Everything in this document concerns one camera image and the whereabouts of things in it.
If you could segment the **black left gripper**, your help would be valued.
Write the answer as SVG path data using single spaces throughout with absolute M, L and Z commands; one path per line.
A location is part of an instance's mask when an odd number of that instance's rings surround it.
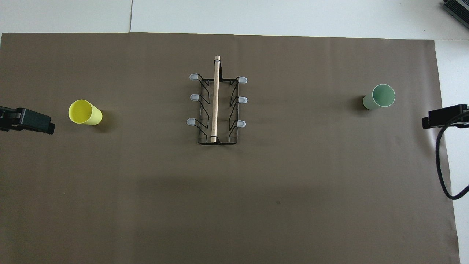
M 14 123 L 14 120 L 18 116 L 19 121 L 16 124 Z M 44 115 L 23 107 L 12 109 L 1 106 L 0 130 L 5 132 L 10 130 L 29 130 L 34 132 L 42 132 L 45 134 L 54 134 L 55 124 L 51 122 L 51 117 L 48 115 Z

